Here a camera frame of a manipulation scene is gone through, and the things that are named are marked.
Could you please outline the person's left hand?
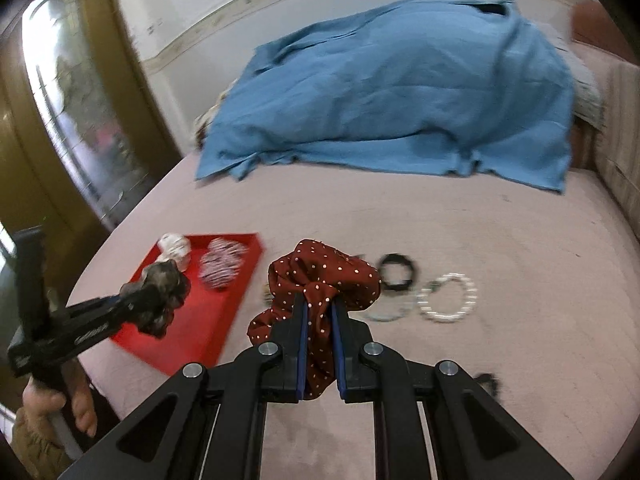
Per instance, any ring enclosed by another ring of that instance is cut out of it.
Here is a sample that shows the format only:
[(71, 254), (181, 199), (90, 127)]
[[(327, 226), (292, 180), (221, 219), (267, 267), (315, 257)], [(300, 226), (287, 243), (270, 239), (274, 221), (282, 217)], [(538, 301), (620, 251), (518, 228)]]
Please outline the person's left hand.
[(61, 411), (67, 400), (70, 400), (75, 426), (82, 434), (94, 437), (98, 426), (87, 376), (78, 359), (65, 363), (62, 375), (68, 396), (32, 377), (23, 391), (23, 410), (29, 429), (57, 446), (62, 443), (52, 425), (51, 416)]

